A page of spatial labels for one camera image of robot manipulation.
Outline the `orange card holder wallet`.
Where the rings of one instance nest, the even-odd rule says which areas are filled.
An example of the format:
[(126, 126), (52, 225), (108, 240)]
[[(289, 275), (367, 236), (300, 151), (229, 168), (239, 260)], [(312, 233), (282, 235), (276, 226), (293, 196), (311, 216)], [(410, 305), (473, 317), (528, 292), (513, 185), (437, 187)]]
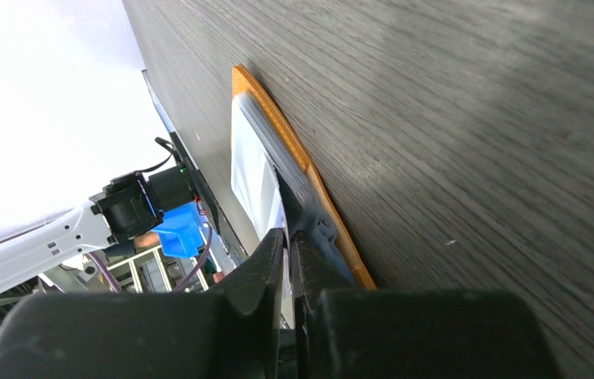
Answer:
[(243, 65), (231, 70), (231, 188), (259, 238), (274, 227), (306, 233), (347, 280), (376, 283), (314, 161), (284, 114)]

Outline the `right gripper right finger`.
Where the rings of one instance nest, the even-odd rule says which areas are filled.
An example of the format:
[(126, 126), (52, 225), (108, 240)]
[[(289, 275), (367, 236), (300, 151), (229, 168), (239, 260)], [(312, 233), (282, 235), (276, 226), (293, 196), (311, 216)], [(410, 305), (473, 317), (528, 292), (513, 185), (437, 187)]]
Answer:
[(508, 291), (364, 290), (303, 232), (290, 241), (300, 378), (556, 378), (528, 304)]

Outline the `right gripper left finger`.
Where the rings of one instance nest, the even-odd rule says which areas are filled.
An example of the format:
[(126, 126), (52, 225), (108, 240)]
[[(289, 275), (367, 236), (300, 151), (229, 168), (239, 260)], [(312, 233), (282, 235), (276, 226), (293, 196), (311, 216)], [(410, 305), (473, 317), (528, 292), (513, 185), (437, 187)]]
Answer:
[(0, 378), (274, 378), (284, 232), (202, 293), (35, 295), (0, 327)]

